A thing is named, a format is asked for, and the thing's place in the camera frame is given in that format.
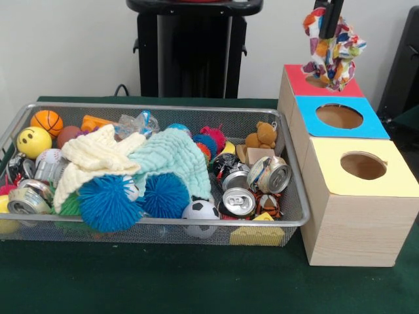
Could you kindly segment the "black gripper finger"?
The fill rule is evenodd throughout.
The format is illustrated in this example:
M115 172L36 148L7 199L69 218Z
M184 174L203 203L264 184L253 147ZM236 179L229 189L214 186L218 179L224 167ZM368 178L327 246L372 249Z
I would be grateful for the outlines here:
M321 39L328 39L329 20L331 17L331 2L324 0L315 0L314 8L323 9L323 15L321 16L321 22L319 27L319 37Z
M331 0L330 1L330 17L329 17L329 38L335 35L340 13L344 4L344 0Z

